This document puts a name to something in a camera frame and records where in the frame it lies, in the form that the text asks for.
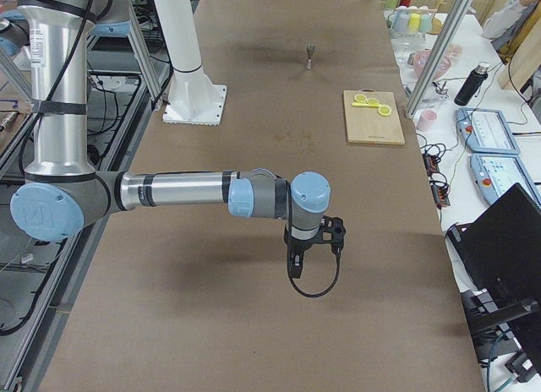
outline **white sleeve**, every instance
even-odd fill
[[[496,39],[520,19],[527,6],[522,6],[518,0],[509,0],[498,12],[490,16],[483,26],[483,37]]]

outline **black monitor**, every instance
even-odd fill
[[[460,235],[456,250],[478,289],[498,308],[532,298],[541,303],[541,209],[513,185]],[[541,312],[508,322],[541,373]]]

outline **black bottle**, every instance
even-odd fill
[[[455,103],[460,106],[465,106],[472,99],[472,96],[477,92],[483,81],[488,77],[489,65],[487,63],[479,63],[479,65],[469,74],[464,85],[458,91],[455,98]]]

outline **yellow cup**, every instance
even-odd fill
[[[417,33],[419,31],[419,25],[421,24],[420,14],[411,14],[409,22],[407,23],[408,33]]]

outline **wooden cutting board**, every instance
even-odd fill
[[[344,90],[347,141],[350,143],[405,144],[395,96],[392,92],[362,92],[391,107],[390,116],[381,116],[374,107],[353,107],[358,90]]]

